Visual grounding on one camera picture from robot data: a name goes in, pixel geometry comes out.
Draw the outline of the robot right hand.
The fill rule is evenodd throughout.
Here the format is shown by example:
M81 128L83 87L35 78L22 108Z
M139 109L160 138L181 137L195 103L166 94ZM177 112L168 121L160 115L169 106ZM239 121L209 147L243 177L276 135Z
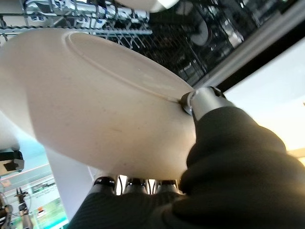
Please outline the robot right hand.
M180 193L170 182L154 195L141 183L114 194L110 177L96 179L70 229L302 229L305 167L282 140L213 87L185 94L196 142Z

